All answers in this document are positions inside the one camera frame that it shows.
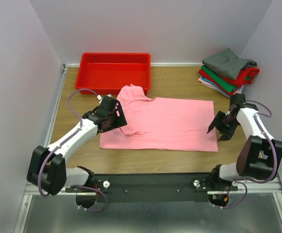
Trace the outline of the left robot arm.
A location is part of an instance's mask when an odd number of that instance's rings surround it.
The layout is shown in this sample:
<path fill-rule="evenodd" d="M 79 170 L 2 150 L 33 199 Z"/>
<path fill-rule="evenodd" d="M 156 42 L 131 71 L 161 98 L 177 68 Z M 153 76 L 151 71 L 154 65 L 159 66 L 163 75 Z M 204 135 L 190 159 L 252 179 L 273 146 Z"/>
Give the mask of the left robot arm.
<path fill-rule="evenodd" d="M 94 173 L 83 166 L 67 168 L 67 162 L 91 138 L 126 124 L 120 102 L 104 96 L 99 105 L 80 117 L 78 124 L 62 138 L 33 150 L 27 181 L 46 196 L 54 196 L 62 188 L 71 186 L 77 186 L 83 192 L 89 191 L 93 186 Z"/>

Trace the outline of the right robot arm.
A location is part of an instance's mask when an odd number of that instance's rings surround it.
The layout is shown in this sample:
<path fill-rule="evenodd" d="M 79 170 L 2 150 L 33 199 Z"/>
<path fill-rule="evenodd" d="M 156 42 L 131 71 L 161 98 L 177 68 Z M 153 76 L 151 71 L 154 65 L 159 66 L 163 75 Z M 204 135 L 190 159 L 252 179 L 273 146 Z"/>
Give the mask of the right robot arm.
<path fill-rule="evenodd" d="M 247 140 L 235 163 L 212 169 L 205 180 L 212 189 L 220 190 L 244 180 L 267 183 L 276 177 L 282 158 L 282 141 L 274 139 L 266 130 L 260 119 L 262 115 L 256 106 L 217 113 L 208 127 L 209 132 L 217 129 L 221 133 L 219 140 L 227 141 L 241 126 Z"/>

